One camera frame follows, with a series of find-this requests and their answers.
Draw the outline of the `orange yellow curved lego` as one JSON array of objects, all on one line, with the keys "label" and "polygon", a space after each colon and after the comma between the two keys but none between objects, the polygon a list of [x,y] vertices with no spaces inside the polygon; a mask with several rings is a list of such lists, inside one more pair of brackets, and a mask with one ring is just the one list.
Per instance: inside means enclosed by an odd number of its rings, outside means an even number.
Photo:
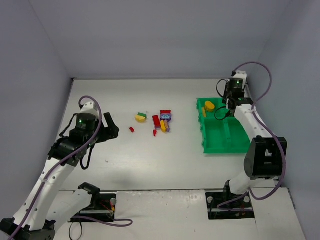
[{"label": "orange yellow curved lego", "polygon": [[205,101],[204,103],[204,109],[207,112],[213,112],[215,110],[216,106],[211,101]]}]

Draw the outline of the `pale yellow curved lego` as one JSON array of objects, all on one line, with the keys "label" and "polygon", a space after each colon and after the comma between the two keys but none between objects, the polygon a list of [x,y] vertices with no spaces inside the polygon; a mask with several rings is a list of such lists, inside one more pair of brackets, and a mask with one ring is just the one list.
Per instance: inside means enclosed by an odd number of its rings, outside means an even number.
[{"label": "pale yellow curved lego", "polygon": [[141,116],[141,115],[135,115],[135,120],[138,122],[138,123],[144,123],[147,118],[145,116]]}]

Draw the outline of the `dark green curved lego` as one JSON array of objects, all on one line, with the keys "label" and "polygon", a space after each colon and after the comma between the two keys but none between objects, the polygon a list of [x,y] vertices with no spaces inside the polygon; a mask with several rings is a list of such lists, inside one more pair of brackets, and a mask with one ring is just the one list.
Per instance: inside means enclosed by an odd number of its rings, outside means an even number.
[{"label": "dark green curved lego", "polygon": [[137,115],[140,116],[140,117],[147,118],[147,115],[145,113],[138,112]]}]

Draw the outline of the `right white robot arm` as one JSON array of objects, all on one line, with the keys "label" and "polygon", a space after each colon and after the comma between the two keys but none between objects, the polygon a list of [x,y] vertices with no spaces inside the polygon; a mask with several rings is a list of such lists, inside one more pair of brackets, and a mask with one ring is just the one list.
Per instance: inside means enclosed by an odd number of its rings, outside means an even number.
[{"label": "right white robot arm", "polygon": [[265,200],[273,195],[281,186],[286,175],[287,140],[277,137],[270,130],[256,109],[253,100],[245,97],[245,80],[232,77],[227,80],[223,94],[223,102],[230,116],[239,121],[247,134],[250,146],[240,174],[228,180],[225,189],[233,195],[244,195],[252,192],[252,188],[263,180],[279,178],[278,185],[266,196],[256,200]]}]

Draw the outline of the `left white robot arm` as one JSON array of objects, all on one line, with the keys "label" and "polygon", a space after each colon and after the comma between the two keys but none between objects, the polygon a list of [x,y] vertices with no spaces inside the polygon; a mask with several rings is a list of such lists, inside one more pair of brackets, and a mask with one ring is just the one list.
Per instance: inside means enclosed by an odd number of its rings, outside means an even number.
[{"label": "left white robot arm", "polygon": [[119,128],[110,113],[102,113],[94,102],[81,106],[69,135],[60,133],[53,144],[44,169],[22,207],[11,218],[0,222],[0,230],[10,240],[52,240],[58,229],[80,210],[94,206],[100,189],[87,182],[81,184],[67,203],[50,210],[61,186],[77,165],[83,165],[96,144],[116,139]]}]

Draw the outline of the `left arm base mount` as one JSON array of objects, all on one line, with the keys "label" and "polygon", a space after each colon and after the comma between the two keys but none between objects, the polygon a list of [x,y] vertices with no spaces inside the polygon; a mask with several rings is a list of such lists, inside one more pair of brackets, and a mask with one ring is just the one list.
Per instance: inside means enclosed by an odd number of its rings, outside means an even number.
[{"label": "left arm base mount", "polygon": [[101,190],[87,182],[82,183],[79,190],[85,190],[91,197],[88,207],[80,210],[69,223],[94,223],[93,220],[113,223],[115,219],[115,204],[111,200],[117,199],[116,193],[101,193]]}]

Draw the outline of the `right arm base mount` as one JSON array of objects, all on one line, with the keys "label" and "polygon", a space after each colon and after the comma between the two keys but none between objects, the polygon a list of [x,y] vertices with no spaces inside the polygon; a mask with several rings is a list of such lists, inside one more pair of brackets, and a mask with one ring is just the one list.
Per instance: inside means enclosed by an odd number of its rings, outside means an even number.
[{"label": "right arm base mount", "polygon": [[255,213],[251,198],[226,191],[206,191],[206,207],[209,220],[242,220],[254,219]]}]

